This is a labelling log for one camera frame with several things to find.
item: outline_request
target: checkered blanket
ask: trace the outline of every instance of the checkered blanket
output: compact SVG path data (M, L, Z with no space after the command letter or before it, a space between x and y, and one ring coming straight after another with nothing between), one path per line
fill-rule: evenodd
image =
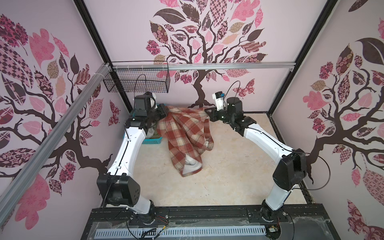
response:
M202 168L183 175L185 155L203 163L201 154L214 147L209 117L203 108L168 108L168 116L159 121L157 132L168 139L171 160L180 175L186 177L198 173Z

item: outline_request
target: tree branch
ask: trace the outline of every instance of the tree branch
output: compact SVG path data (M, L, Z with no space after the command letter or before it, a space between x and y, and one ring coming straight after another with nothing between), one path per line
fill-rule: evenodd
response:
M21 118L14 126L14 128L11 128L11 127L0 127L0 131L11 131L13 132L14 134L16 134L16 136L18 136L22 141L23 140L32 140L34 141L35 143L37 143L38 145L41 145L41 141L38 140L37 138L35 138L34 136L32 135L28 135L28 136L24 136L24 135L21 135L18 131L18 127L19 125L21 124L20 122L23 121L23 119Z

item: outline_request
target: wire basket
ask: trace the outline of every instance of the wire basket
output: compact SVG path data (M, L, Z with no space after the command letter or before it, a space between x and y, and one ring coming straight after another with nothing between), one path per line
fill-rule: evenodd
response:
M166 61L140 62L152 62L154 65L136 64L113 69L104 78L104 84L108 92L122 90L127 93L146 91L168 93L170 83L168 63Z

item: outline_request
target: black cable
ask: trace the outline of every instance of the black cable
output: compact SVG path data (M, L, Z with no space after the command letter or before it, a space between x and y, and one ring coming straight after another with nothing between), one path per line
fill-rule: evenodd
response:
M271 139L274 143L276 143L279 147L281 147L282 149L284 149L284 150L286 150L286 151L288 151L288 152L310 154L310 153L308 153L308 152L295 152L295 151L291 151L291 150L288 150L288 149L286 149L286 148L283 148L283 147L282 147L280 144L278 144L273 138L271 138L270 136L268 136L267 134L265 134L265 132L260 131L260 130L255 129L255 128L251 128L251 127L248 127L248 128L249 128L249 129L256 130L256 131L258 131L258 132L264 134L264 135L267 136L269 139ZM325 164L327 165L327 167L328 167L329 176L328 176L328 181L327 181L327 183L324 184L322 187L319 187L319 188L316 188L316 189L306 189L306 188L293 188L293 189L301 189L301 190L307 190L307 191L315 191L315 190L320 190L320 189L322 189L322 188L324 188L325 186L328 185L329 181L331 180L331 168L329 167L328 163L324 160L324 158L322 158L322 157L320 157L320 156L318 156L318 157L321 158L321 159L325 162Z

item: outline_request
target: tree trunk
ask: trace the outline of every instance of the tree trunk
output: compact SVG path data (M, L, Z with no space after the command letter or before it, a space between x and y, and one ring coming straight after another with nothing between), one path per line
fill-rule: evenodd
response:
M203 106L213 106L214 104L210 104L206 99L205 99L205 93L202 89L201 81L204 80L205 76L210 72L210 70L205 71L205 70L198 70L199 76L196 78L195 83L193 84L193 87L197 91L197 95L199 98L197 101L195 101L194 104L189 106L189 108L193 108L195 106L199 106L199 108L202 108Z

